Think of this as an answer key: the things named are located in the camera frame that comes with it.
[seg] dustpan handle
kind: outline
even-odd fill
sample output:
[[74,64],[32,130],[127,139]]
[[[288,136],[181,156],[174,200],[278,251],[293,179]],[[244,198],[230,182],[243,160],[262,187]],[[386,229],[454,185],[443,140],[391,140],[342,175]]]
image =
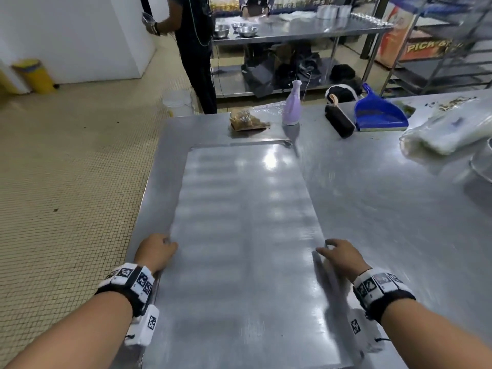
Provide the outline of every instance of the dustpan handle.
[[376,94],[367,83],[362,83],[362,88],[366,90],[367,94]]

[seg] yellow trash bin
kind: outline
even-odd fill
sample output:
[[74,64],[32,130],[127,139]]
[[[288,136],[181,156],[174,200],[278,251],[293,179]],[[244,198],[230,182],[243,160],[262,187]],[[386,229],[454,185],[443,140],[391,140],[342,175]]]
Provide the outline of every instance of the yellow trash bin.
[[12,67],[36,92],[45,94],[56,91],[53,80],[39,59],[23,59]]

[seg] black pants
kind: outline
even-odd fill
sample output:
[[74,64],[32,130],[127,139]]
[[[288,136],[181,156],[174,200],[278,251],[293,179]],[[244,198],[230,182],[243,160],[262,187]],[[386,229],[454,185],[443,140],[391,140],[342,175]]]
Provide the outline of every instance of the black pants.
[[188,75],[189,82],[200,100],[203,112],[217,114],[217,98],[210,72],[210,55],[197,55],[180,52],[181,62]]

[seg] white bucket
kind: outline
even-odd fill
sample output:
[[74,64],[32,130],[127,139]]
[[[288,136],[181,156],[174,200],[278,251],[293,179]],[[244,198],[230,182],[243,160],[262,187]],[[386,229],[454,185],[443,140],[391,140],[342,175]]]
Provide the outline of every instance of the white bucket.
[[193,115],[191,95],[187,90],[168,90],[162,96],[162,103],[170,117],[189,117]]

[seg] shelf of bottles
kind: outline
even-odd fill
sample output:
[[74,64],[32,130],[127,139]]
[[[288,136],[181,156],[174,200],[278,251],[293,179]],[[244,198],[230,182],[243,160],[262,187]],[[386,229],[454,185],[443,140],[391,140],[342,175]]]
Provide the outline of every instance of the shelf of bottles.
[[[288,13],[294,10],[315,11],[320,5],[331,4],[333,0],[275,0],[273,14]],[[234,15],[240,12],[239,0],[210,0],[213,12]]]

